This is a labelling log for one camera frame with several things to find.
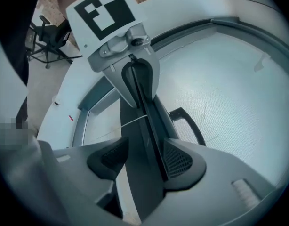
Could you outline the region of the person's black shirt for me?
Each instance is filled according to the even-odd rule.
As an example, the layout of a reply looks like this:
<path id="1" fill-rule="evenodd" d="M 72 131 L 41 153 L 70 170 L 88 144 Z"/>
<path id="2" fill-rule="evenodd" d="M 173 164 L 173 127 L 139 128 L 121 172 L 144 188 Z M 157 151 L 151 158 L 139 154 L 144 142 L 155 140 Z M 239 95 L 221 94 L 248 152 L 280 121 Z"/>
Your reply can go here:
<path id="1" fill-rule="evenodd" d="M 0 41 L 11 65 L 27 85 L 29 62 L 25 39 L 38 0 L 0 0 Z"/>

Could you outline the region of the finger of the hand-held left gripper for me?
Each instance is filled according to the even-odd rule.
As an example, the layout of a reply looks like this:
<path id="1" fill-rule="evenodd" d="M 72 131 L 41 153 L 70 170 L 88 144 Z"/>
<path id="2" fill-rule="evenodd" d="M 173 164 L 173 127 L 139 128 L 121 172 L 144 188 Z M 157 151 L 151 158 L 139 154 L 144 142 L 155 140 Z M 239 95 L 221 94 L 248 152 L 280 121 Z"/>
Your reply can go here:
<path id="1" fill-rule="evenodd" d="M 152 48 L 135 51 L 135 85 L 142 91 L 145 99 L 153 101 L 160 77 L 160 63 Z"/>

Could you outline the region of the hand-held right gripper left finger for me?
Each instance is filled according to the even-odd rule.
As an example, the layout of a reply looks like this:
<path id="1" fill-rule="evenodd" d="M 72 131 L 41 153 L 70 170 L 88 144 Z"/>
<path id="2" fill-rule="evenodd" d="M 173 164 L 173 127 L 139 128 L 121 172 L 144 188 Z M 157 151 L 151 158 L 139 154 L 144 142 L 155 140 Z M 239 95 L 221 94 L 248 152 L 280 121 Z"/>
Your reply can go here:
<path id="1" fill-rule="evenodd" d="M 120 222 L 116 178 L 128 158 L 128 138 L 52 150 L 40 141 L 44 168 L 70 222 Z"/>

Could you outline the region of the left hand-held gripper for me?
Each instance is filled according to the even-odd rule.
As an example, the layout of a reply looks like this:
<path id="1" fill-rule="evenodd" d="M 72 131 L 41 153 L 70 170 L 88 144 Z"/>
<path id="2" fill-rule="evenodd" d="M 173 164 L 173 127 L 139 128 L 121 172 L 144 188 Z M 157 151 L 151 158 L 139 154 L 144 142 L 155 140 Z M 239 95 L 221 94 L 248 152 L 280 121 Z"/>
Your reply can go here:
<path id="1" fill-rule="evenodd" d="M 134 76 L 138 62 L 118 60 L 151 42 L 140 4 L 136 0 L 70 1 L 65 6 L 66 18 L 83 57 L 93 71 L 104 70 L 104 76 L 132 108 L 139 108 Z"/>

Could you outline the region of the dark framed casement window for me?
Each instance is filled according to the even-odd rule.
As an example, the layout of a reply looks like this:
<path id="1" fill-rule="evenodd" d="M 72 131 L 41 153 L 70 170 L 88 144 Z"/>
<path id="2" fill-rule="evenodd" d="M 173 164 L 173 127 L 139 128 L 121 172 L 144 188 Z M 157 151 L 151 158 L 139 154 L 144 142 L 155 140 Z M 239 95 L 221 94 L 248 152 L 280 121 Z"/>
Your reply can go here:
<path id="1" fill-rule="evenodd" d="M 265 42 L 270 43 L 271 45 L 279 48 L 280 51 L 289 58 L 289 47 L 280 39 L 276 38 L 275 36 L 271 35 L 270 33 L 268 33 L 263 29 L 242 22 L 236 18 L 227 18 L 227 17 L 219 19 L 210 19 L 207 21 L 188 24 L 183 27 L 172 30 L 168 33 L 165 33 L 163 35 L 160 35 L 159 37 L 153 40 L 153 50 L 154 45 L 164 39 L 174 36 L 182 37 L 186 36 L 188 33 L 220 26 L 224 27 L 227 31 L 235 29 L 245 34 L 249 34 L 261 40 L 264 40 Z M 136 58 L 133 57 L 130 58 L 128 61 L 135 61 L 135 60 Z M 140 107 L 144 102 L 148 103 L 154 102 L 155 98 L 151 102 L 147 101 L 142 91 L 139 91 L 138 87 L 137 91 L 140 99 Z M 81 110 L 80 116 L 85 122 L 85 132 L 86 134 L 91 135 L 93 137 L 94 144 L 109 141 L 114 137 L 121 137 L 121 138 L 125 137 L 121 133 L 122 129 L 125 127 L 125 125 L 122 124 L 121 122 L 121 112 L 120 112 L 121 102 L 126 101 L 119 95 L 119 93 L 116 91 L 113 85 L 106 78 L 101 78 L 92 87 L 92 89 L 88 92 L 88 94 L 84 97 L 84 99 L 80 103 L 79 105 L 79 109 Z M 128 138 L 128 145 L 129 145 L 128 148 L 129 152 L 130 151 L 129 138 Z"/>

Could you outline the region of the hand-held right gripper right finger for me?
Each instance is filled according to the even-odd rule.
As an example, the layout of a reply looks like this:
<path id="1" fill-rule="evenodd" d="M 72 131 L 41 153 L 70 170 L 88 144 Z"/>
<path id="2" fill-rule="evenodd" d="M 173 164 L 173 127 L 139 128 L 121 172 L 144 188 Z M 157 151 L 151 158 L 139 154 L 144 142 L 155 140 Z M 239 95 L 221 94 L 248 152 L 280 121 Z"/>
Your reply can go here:
<path id="1" fill-rule="evenodd" d="M 166 195 L 143 226 L 251 226 L 279 191 L 237 157 L 177 139 L 164 140 Z"/>

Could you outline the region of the black swivel office chair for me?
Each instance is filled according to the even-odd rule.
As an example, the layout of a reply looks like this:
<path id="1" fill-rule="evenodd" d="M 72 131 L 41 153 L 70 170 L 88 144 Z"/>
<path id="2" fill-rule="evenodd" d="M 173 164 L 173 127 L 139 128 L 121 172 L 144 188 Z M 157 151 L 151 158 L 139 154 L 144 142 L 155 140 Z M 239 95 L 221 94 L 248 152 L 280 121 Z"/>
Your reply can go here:
<path id="1" fill-rule="evenodd" d="M 39 16 L 42 25 L 36 26 L 32 24 L 31 31 L 34 33 L 33 48 L 27 50 L 27 59 L 31 61 L 35 59 L 45 64 L 45 68 L 49 69 L 50 64 L 55 61 L 67 60 L 72 61 L 60 48 L 65 46 L 71 28 L 67 19 L 64 19 L 58 26 L 51 22 L 43 15 Z"/>

